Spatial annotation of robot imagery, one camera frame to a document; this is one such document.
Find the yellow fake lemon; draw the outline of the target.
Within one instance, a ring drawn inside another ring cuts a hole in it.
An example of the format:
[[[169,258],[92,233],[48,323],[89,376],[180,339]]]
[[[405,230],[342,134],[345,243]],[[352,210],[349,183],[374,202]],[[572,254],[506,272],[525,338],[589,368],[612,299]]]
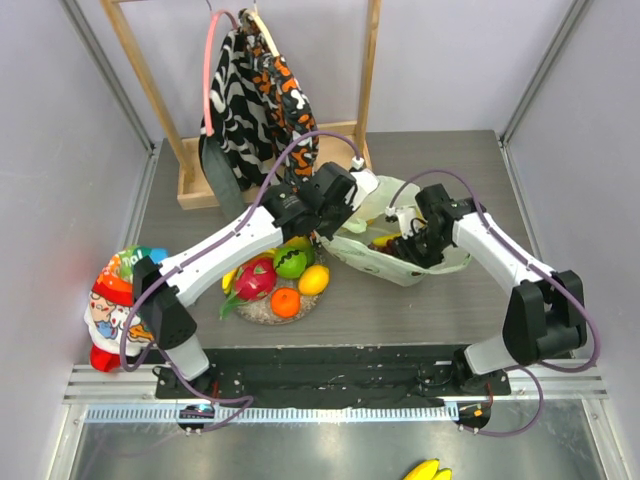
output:
[[[319,295],[326,289],[329,282],[329,269],[324,265],[312,265],[299,278],[298,290],[305,296]]]

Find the yellow fake banana bunch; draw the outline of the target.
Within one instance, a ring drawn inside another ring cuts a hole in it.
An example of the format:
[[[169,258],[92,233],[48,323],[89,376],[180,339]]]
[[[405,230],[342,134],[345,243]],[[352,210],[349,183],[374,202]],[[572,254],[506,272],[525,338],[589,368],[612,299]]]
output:
[[[253,260],[260,259],[260,258],[273,259],[275,254],[276,254],[276,249],[275,248],[271,248],[271,249],[263,251],[262,253],[256,255],[255,257],[253,257]],[[233,269],[230,272],[228,272],[222,278],[222,280],[221,280],[221,288],[222,288],[222,290],[223,290],[223,292],[225,294],[229,294],[231,292],[231,288],[233,286],[234,279],[236,278],[236,275],[239,272],[239,270],[240,270],[240,268],[236,267],[235,269]]]

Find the orange fake orange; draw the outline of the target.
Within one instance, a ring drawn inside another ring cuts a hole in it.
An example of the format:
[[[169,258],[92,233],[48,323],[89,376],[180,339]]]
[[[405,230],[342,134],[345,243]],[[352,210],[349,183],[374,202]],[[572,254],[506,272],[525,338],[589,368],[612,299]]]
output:
[[[301,308],[300,293],[289,287],[278,288],[271,294],[270,305],[272,312],[281,318],[295,317]]]

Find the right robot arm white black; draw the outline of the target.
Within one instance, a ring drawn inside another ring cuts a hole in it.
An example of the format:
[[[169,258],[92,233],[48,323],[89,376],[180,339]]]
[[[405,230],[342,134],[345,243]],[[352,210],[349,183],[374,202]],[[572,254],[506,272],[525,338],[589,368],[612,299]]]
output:
[[[422,188],[415,201],[413,207],[390,204],[385,210],[401,232],[393,252],[430,268],[443,263],[446,248],[460,248],[509,296],[500,333],[455,352],[451,380],[457,391],[475,394],[495,372],[550,360],[586,344],[583,283],[575,272],[556,271],[531,256],[474,198],[455,200],[436,184]]]

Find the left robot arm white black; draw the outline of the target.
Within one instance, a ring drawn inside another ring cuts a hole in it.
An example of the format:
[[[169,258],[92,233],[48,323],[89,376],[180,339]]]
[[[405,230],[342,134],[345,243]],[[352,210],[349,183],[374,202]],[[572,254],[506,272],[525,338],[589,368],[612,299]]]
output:
[[[187,396],[203,398],[213,385],[189,306],[224,274],[269,248],[311,233],[332,237],[378,185],[369,169],[349,172],[328,162],[298,188],[281,183],[261,190],[237,219],[190,249],[159,264],[141,260],[134,266],[131,312],[150,330]]]

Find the green red fake mango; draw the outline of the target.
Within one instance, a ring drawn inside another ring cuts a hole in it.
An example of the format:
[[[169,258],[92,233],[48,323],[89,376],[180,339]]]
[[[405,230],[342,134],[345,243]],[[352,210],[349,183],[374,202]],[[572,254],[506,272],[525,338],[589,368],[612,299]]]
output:
[[[285,247],[292,247],[302,251],[307,259],[307,266],[315,263],[315,248],[309,237],[296,236],[284,243]]]

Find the red fake dragon fruit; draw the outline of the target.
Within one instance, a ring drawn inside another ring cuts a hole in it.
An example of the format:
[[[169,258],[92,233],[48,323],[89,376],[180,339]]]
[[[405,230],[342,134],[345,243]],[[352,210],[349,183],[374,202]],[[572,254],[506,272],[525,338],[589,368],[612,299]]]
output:
[[[252,259],[239,268],[231,292],[229,294],[223,292],[226,300],[219,308],[221,319],[239,306],[265,298],[276,285],[277,274],[274,271],[272,259]]]

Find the green fake lime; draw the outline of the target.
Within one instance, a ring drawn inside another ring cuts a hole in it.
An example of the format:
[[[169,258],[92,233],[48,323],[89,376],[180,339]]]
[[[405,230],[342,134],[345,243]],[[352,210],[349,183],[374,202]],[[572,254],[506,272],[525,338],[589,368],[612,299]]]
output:
[[[307,256],[295,247],[283,247],[276,251],[273,268],[279,277],[297,279],[307,268]]]

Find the dark fake grapes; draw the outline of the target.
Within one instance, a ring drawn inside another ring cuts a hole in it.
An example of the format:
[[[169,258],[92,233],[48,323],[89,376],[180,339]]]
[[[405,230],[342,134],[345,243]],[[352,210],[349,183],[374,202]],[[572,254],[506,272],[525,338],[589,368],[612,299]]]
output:
[[[398,238],[401,238],[400,234],[377,237],[368,245],[368,248],[385,255],[397,257],[398,252],[395,241]]]

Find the green avocado print plastic bag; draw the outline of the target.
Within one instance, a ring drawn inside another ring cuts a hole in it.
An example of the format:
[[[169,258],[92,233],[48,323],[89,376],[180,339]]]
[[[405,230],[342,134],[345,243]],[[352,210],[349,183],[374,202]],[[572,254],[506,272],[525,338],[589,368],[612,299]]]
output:
[[[471,255],[453,246],[444,250],[440,263],[429,268],[401,259],[390,244],[401,230],[397,223],[385,219],[385,209],[395,194],[399,195],[394,201],[396,207],[416,209],[415,195],[419,187],[415,184],[403,187],[401,180],[389,176],[380,176],[378,180],[377,189],[333,238],[319,239],[329,254],[356,270],[403,287],[412,286],[427,275],[452,274],[469,265]]]

